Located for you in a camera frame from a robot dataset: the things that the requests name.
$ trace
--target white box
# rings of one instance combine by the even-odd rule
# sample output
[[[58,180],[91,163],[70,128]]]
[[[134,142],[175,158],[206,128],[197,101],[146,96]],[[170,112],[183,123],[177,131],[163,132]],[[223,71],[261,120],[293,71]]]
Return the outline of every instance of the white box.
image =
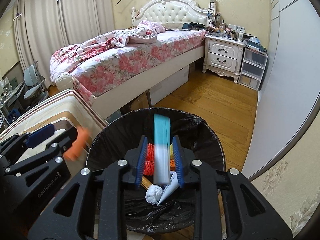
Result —
[[[156,84],[150,88],[150,99],[151,105],[155,105],[161,99],[165,98],[167,95],[175,91],[177,88],[182,86],[189,80],[189,65],[180,69],[176,73],[162,80],[160,83]]]

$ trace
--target floral bedsheet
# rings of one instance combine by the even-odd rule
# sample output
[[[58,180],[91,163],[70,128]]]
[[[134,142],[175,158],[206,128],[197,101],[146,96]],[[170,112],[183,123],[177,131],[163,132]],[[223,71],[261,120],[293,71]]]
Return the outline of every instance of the floral bedsheet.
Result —
[[[123,48],[110,48],[108,41],[104,52],[85,59],[67,69],[52,70],[51,76],[69,72],[74,77],[74,89],[92,106],[96,98],[133,76],[160,65],[204,40],[206,31],[166,31],[158,33],[152,44],[127,44]]]

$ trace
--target trash bin liner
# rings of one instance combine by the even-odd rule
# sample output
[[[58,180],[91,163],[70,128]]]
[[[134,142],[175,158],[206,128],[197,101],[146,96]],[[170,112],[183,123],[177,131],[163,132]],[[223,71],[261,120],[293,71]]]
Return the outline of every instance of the trash bin liner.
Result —
[[[208,124],[199,116],[168,108],[147,108],[129,112],[108,125],[94,139],[87,156],[87,168],[95,171],[122,159],[139,145],[142,135],[154,143],[153,114],[170,118],[171,135],[179,136],[182,147],[193,150],[196,158],[217,170],[225,170],[222,145]],[[145,200],[146,190],[124,192],[127,229],[146,235],[174,232],[194,224],[195,192],[177,189],[163,204]]]

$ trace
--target bed frame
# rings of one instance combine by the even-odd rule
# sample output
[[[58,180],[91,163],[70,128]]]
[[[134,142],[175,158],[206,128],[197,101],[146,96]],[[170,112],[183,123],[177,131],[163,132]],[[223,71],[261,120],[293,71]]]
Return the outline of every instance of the bed frame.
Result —
[[[198,22],[209,25],[207,10],[198,7],[192,0],[151,0],[140,9],[139,15],[135,16],[135,12],[135,8],[132,8],[134,25],[142,20],[163,24]],[[200,46],[148,69],[100,95],[92,108],[105,119],[143,92],[203,56],[204,46]]]

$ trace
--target white crumpled tissue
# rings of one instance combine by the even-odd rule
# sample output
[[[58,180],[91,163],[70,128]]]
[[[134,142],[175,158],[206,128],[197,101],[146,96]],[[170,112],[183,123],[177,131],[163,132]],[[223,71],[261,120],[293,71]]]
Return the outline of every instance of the white crumpled tissue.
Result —
[[[152,205],[157,205],[162,196],[162,188],[158,185],[151,185],[146,192],[146,201]]]

